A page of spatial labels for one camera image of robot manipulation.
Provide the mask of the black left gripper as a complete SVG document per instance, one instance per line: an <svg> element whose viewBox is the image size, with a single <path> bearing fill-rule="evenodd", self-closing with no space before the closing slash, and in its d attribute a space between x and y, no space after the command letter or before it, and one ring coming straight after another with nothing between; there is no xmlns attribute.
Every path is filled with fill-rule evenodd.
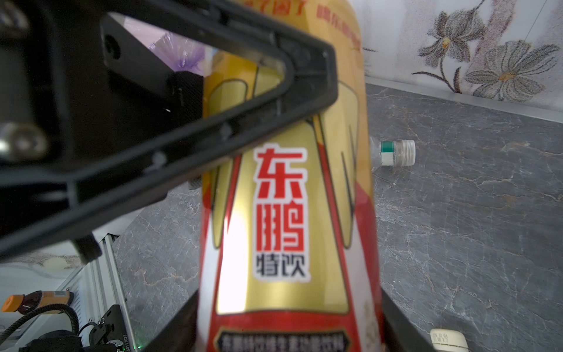
<svg viewBox="0 0 563 352"><path fill-rule="evenodd" d="M272 69L281 82L214 117L202 76L124 28L149 23ZM1 258L72 241L332 105L325 40L231 1L1 3Z"/></svg>

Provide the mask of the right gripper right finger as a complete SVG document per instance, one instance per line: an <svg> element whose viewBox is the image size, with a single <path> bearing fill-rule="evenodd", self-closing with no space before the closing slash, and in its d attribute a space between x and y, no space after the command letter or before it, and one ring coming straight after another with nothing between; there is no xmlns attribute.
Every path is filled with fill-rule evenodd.
<svg viewBox="0 0 563 352"><path fill-rule="evenodd" d="M381 292L385 351L435 352L428 338L420 333L384 290Z"/></svg>

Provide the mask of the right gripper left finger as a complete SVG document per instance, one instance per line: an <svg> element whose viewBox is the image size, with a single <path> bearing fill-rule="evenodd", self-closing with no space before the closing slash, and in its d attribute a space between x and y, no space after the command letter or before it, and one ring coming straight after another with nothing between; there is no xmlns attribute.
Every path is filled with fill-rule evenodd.
<svg viewBox="0 0 563 352"><path fill-rule="evenodd" d="M199 291L190 297L165 328L142 349L143 352L195 351Z"/></svg>

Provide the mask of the yellow red tea bottle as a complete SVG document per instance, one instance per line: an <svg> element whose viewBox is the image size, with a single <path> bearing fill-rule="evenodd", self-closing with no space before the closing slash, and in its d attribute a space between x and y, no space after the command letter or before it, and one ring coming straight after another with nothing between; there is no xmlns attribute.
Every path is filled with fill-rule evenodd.
<svg viewBox="0 0 563 352"><path fill-rule="evenodd" d="M197 351L383 351L362 39L349 1L248 1L331 43L339 96L203 176Z"/></svg>

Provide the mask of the clear green-band square bottle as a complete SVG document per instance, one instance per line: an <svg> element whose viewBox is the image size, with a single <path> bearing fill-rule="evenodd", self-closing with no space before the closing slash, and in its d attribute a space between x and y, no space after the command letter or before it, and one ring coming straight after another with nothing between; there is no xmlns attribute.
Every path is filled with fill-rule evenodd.
<svg viewBox="0 0 563 352"><path fill-rule="evenodd" d="M379 141L369 138L372 172L381 167L412 167L416 164L416 143L411 139Z"/></svg>

